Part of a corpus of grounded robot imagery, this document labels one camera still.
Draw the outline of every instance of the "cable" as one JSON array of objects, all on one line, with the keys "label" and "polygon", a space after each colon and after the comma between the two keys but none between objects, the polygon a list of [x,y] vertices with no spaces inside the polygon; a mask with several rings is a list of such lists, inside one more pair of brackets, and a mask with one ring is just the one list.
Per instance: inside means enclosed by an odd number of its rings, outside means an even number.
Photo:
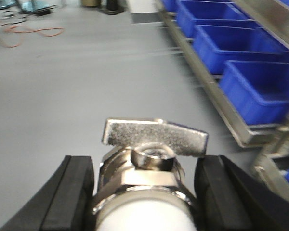
[{"label": "cable", "polygon": [[6,48],[14,48],[14,47],[18,47],[20,46],[24,41],[24,36],[20,37],[20,41],[19,43],[15,44],[15,45],[8,45],[7,43],[4,42],[4,40],[0,37],[0,45]]},{"label": "cable", "polygon": [[[24,27],[28,30],[14,30],[17,27]],[[60,30],[60,31],[58,33],[53,34],[53,35],[48,35],[48,34],[41,32],[44,30]],[[57,36],[57,35],[62,34],[64,32],[64,28],[63,27],[52,27],[52,28],[43,28],[43,29],[34,30],[28,26],[17,25],[17,26],[10,26],[9,28],[5,29],[4,32],[7,32],[7,33],[38,33],[38,34],[45,36],[45,37],[53,37],[53,36]]]},{"label": "cable", "polygon": [[[27,30],[15,30],[15,28],[17,27],[24,27],[26,28]],[[45,33],[42,33],[41,31],[45,31],[45,30],[60,30],[59,32],[55,33],[55,34],[52,34],[52,35],[48,35],[48,34],[45,34]],[[43,29],[37,29],[37,30],[34,30],[28,26],[24,26],[24,25],[17,25],[17,26],[10,26],[8,28],[6,28],[4,30],[5,33],[19,33],[21,34],[21,37],[20,37],[20,41],[19,43],[15,44],[15,45],[8,45],[7,43],[4,42],[4,40],[0,37],[0,45],[3,46],[3,47],[6,47],[6,48],[14,48],[14,47],[18,47],[20,46],[23,41],[24,41],[24,36],[22,34],[24,33],[38,33],[42,36],[45,36],[45,37],[53,37],[53,36],[57,36],[57,35],[60,35],[64,32],[64,28],[63,27],[52,27],[52,28],[43,28]]]},{"label": "cable", "polygon": [[23,23],[23,22],[28,20],[28,17],[29,17],[29,15],[25,15],[25,16],[23,16],[21,18],[17,18],[18,20],[21,20],[21,21],[16,21],[16,22],[6,22],[7,20],[10,20],[10,18],[0,19],[0,26],[15,25],[15,24],[18,24],[18,23]]}]

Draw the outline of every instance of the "metal shelf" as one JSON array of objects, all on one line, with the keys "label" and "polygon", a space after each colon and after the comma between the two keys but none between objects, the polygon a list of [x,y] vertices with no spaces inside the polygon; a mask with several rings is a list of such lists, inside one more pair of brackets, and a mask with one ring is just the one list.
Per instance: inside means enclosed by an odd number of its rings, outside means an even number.
[{"label": "metal shelf", "polygon": [[289,7],[279,0],[232,0],[289,49]]},{"label": "metal shelf", "polygon": [[262,149],[251,169],[271,191],[289,201],[289,183],[280,174],[280,170],[285,167],[280,166],[276,160],[283,160],[284,165],[289,162],[289,114],[283,125],[276,130],[272,141]]},{"label": "metal shelf", "polygon": [[209,73],[200,58],[195,54],[190,42],[182,34],[180,29],[177,28],[177,25],[172,19],[173,15],[165,11],[163,3],[160,0],[155,0],[155,4],[158,9],[158,14],[168,27],[173,40],[183,51],[189,66],[204,85],[205,92],[239,146],[250,148],[264,146],[268,143],[275,133],[277,124],[248,126],[219,88],[215,80],[216,77]]}]

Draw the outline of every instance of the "orange cable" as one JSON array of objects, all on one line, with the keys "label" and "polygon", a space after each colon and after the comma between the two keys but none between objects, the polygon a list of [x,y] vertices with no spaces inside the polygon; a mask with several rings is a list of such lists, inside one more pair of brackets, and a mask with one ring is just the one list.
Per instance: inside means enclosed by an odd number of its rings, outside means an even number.
[{"label": "orange cable", "polygon": [[[14,30],[15,28],[20,27],[20,26],[22,26],[28,30]],[[58,33],[53,34],[53,35],[48,35],[48,34],[41,32],[44,30],[60,30],[60,31]],[[52,36],[57,36],[57,35],[62,34],[64,32],[64,28],[63,27],[51,27],[51,28],[43,28],[43,29],[34,30],[28,26],[17,25],[17,26],[10,26],[9,28],[5,29],[4,31],[7,33],[38,33],[38,34],[46,36],[46,37],[52,37]]]},{"label": "orange cable", "polygon": [[[20,26],[26,28],[27,30],[15,30],[15,28],[20,27]],[[41,32],[41,31],[44,31],[44,30],[60,30],[60,31],[59,31],[58,33],[55,33],[55,34],[48,35],[48,34],[45,34],[45,33],[42,33],[42,32]],[[6,29],[4,30],[4,32],[5,32],[5,33],[21,33],[21,34],[23,34],[23,33],[38,33],[38,34],[40,34],[40,35],[42,35],[42,36],[45,36],[45,37],[53,37],[53,36],[57,36],[57,35],[62,34],[62,33],[64,32],[64,28],[63,28],[63,27],[51,27],[51,28],[43,28],[43,29],[34,30],[34,29],[32,29],[32,28],[30,28],[30,27],[28,27],[28,26],[17,25],[17,26],[10,26],[10,27],[6,28]],[[23,41],[24,41],[24,37],[21,36],[19,43],[15,44],[15,45],[8,45],[8,44],[6,44],[6,43],[4,42],[4,40],[0,37],[0,44],[1,44],[1,46],[6,47],[6,48],[18,47],[18,46],[20,46],[20,45],[23,43]]]}]

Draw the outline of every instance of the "metal valve handle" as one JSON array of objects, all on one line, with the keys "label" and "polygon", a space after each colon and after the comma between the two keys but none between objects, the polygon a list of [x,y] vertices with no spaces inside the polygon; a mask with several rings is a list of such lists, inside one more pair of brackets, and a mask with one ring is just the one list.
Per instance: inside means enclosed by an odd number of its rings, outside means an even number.
[{"label": "metal valve handle", "polygon": [[201,157],[205,155],[208,134],[162,119],[106,120],[102,142],[114,146],[138,147],[146,143],[160,143],[177,155]]}]

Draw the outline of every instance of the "gray floor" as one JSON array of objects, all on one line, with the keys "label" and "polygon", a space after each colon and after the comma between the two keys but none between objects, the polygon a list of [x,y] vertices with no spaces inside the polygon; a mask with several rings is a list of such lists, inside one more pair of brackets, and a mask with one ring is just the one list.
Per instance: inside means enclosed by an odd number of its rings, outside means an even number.
[{"label": "gray floor", "polygon": [[[161,24],[133,25],[128,12],[106,16],[72,4],[26,25],[66,31],[0,46],[0,226],[65,155],[92,156],[97,174],[111,149],[100,142],[111,116],[199,128],[210,134],[207,154],[225,154],[248,170],[259,150],[238,147]],[[192,189],[196,160],[179,159]]]}]

